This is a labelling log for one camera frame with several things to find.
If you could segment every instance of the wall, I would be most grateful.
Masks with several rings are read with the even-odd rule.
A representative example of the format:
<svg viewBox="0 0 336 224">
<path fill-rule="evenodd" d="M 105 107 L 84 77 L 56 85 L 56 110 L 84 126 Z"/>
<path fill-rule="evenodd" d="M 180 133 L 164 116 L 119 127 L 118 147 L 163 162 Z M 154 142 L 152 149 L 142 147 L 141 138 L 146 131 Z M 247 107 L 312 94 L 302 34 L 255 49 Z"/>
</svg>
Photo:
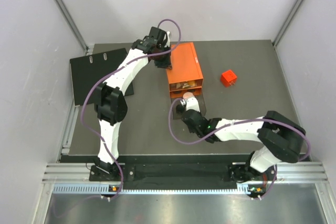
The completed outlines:
<svg viewBox="0 0 336 224">
<path fill-rule="evenodd" d="M 278 46 L 297 112 L 336 193 L 336 1 L 305 0 Z"/>
<path fill-rule="evenodd" d="M 64 0 L 87 43 L 133 42 L 164 18 L 183 40 L 274 39 L 295 0 Z M 173 25 L 163 25 L 177 32 Z"/>
<path fill-rule="evenodd" d="M 53 0 L 0 4 L 0 216 L 29 223 L 71 103 L 69 58 L 83 50 Z"/>
</svg>

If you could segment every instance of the orange connector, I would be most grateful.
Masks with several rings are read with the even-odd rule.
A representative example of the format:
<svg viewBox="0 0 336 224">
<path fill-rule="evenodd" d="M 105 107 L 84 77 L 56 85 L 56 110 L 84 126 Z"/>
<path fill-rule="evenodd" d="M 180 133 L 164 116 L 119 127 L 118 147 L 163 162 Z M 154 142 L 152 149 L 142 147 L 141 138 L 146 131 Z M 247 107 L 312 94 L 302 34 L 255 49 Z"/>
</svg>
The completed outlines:
<svg viewBox="0 0 336 224">
<path fill-rule="evenodd" d="M 237 76 L 233 73 L 232 70 L 227 70 L 221 75 L 221 82 L 224 86 L 229 87 L 234 85 L 237 81 Z"/>
</svg>

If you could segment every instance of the purple cable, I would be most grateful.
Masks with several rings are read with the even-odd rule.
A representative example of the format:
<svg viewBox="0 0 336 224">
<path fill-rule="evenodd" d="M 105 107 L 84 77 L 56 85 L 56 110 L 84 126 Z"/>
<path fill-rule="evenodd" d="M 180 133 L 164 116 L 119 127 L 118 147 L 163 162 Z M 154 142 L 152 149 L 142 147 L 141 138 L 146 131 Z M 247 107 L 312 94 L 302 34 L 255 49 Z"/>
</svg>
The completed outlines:
<svg viewBox="0 0 336 224">
<path fill-rule="evenodd" d="M 178 47 L 178 45 L 179 45 L 180 42 L 181 42 L 181 29 L 180 29 L 179 25 L 178 25 L 174 20 L 169 19 L 169 18 L 166 18 L 166 19 L 163 19 L 162 21 L 160 21 L 159 24 L 158 24 L 158 27 L 159 27 L 163 22 L 165 22 L 165 21 L 170 21 L 170 22 L 174 23 L 175 26 L 176 26 L 177 29 L 178 29 L 178 41 L 177 41 L 176 45 L 175 45 L 172 49 L 170 49 L 170 50 L 168 50 L 168 51 L 165 51 L 165 52 L 158 52 L 158 53 L 151 54 L 151 55 L 139 56 L 139 57 L 134 58 L 133 60 L 130 60 L 129 62 L 127 62 L 126 65 L 129 65 L 129 64 L 131 64 L 131 63 L 133 63 L 133 62 L 135 62 L 135 61 L 137 61 L 137 60 L 143 59 L 143 58 L 168 54 L 168 53 L 172 52 L 173 50 L 175 50 L 175 49 Z M 82 107 L 82 111 L 81 111 L 81 113 L 80 113 L 80 122 L 82 123 L 82 125 L 83 125 L 84 127 L 86 127 L 87 129 L 89 129 L 92 133 L 94 133 L 96 136 L 98 136 L 98 137 L 102 140 L 105 150 L 106 150 L 107 153 L 110 155 L 110 157 L 112 158 L 112 160 L 115 162 L 115 164 L 117 165 L 117 167 L 118 167 L 118 169 L 119 169 L 120 177 L 121 177 L 121 179 L 120 179 L 121 184 L 120 184 L 120 187 L 118 188 L 117 192 L 111 197 L 111 199 L 115 199 L 115 198 L 119 195 L 119 193 L 121 192 L 122 185 L 123 185 L 123 181 L 124 181 L 124 174 L 123 174 L 123 172 L 122 172 L 122 168 L 121 168 L 120 164 L 118 163 L 118 161 L 116 160 L 116 158 L 112 155 L 112 153 L 111 153 L 110 150 L 108 149 L 108 147 L 107 147 L 107 145 L 106 145 L 106 141 L 105 141 L 105 139 L 102 137 L 102 135 L 100 135 L 99 132 L 95 131 L 94 129 L 92 129 L 90 126 L 88 126 L 88 125 L 85 123 L 85 121 L 84 121 L 84 113 L 85 113 L 85 109 L 86 109 L 86 106 L 87 106 L 87 104 L 88 104 L 88 101 L 89 101 L 89 99 L 90 99 L 92 93 L 93 93 L 94 90 L 96 89 L 96 87 L 97 87 L 101 82 L 105 81 L 107 78 L 111 77 L 111 76 L 114 75 L 115 73 L 118 73 L 119 71 L 121 71 L 121 70 L 124 69 L 124 68 L 125 68 L 125 66 L 122 66 L 122 67 L 118 68 L 117 70 L 113 71 L 112 73 L 109 73 L 108 75 L 102 77 L 99 81 L 96 82 L 96 84 L 93 85 L 93 87 L 90 89 L 88 95 L 87 95 L 86 98 L 85 98 L 85 101 L 84 101 L 84 104 L 83 104 L 83 107 Z M 70 212 L 73 208 L 75 208 L 75 207 L 77 207 L 79 204 L 81 204 L 82 202 L 86 201 L 87 199 L 96 198 L 96 197 L 100 197 L 100 196 L 97 196 L 97 195 L 93 195 L 93 196 L 92 196 L 92 195 L 91 195 L 91 196 L 89 196 L 89 197 L 87 197 L 87 198 L 84 198 L 83 200 L 79 201 L 78 203 L 76 203 L 75 205 L 73 205 L 72 207 L 70 207 L 66 212 L 64 212 L 64 213 L 61 214 L 61 215 L 57 215 L 57 214 L 55 213 L 55 204 L 53 204 L 53 212 L 54 212 L 54 215 L 56 216 L 56 218 L 61 218 L 61 217 L 65 216 L 68 212 Z"/>
<path fill-rule="evenodd" d="M 203 136 L 202 138 L 200 138 L 199 140 L 197 141 L 194 141 L 194 142 L 183 142 L 181 140 L 179 140 L 173 133 L 172 131 L 172 126 L 171 126 L 171 117 L 172 117 L 172 113 L 173 113 L 173 108 L 174 108 L 174 105 L 175 103 L 179 102 L 179 101 L 182 101 L 181 98 L 177 98 L 173 101 L 172 105 L 170 106 L 169 108 L 169 115 L 168 115 L 168 126 L 169 126 L 169 131 L 170 131 L 170 134 L 172 135 L 172 137 L 178 141 L 179 143 L 181 144 L 186 144 L 186 145 L 191 145 L 191 144 L 198 144 L 200 142 L 202 142 L 203 140 L 207 139 L 209 136 L 215 134 L 216 132 L 220 131 L 221 129 L 223 128 L 226 128 L 226 127 L 230 127 L 231 124 L 225 124 L 217 129 L 215 129 L 214 131 L 210 132 L 209 134 Z M 286 127 L 292 131 L 294 131 L 295 133 L 299 134 L 306 142 L 307 144 L 307 152 L 304 154 L 304 156 L 302 156 L 301 158 L 299 158 L 299 161 L 302 161 L 304 160 L 306 157 L 308 157 L 310 155 L 310 152 L 311 152 L 311 144 L 310 144 L 310 141 L 308 140 L 308 138 L 301 132 L 299 131 L 298 129 L 286 124 L 286 123 L 281 123 L 281 122 L 278 122 L 278 121 L 275 121 L 275 120 L 271 120 L 271 119 L 265 119 L 265 118 L 255 118 L 255 119 L 247 119 L 247 120 L 243 120 L 243 121 L 239 121 L 239 122 L 234 122 L 233 125 L 239 125 L 239 124 L 244 124 L 244 123 L 251 123 L 251 122 L 267 122 L 267 123 L 274 123 L 274 124 L 277 124 L 277 125 L 280 125 L 280 126 L 283 126 L 283 127 Z M 274 177 L 273 177 L 273 180 L 268 188 L 268 190 L 265 192 L 265 194 L 261 197 L 264 198 L 268 192 L 273 188 L 273 185 L 274 185 L 274 182 L 276 180 L 276 177 L 277 177 L 277 172 L 278 172 L 278 168 L 277 168 L 277 165 L 274 166 Z"/>
</svg>

